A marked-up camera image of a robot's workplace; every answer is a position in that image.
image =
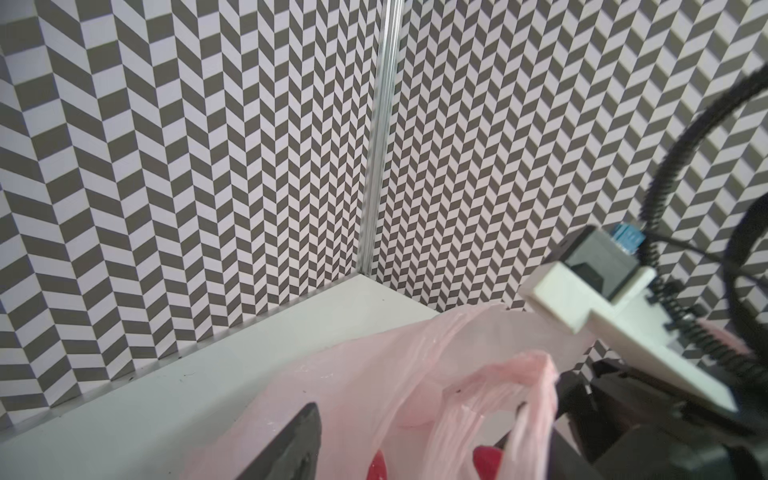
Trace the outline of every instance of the white table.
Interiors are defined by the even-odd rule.
[[[364,276],[135,379],[0,444],[0,478],[176,478],[281,365],[435,311]]]

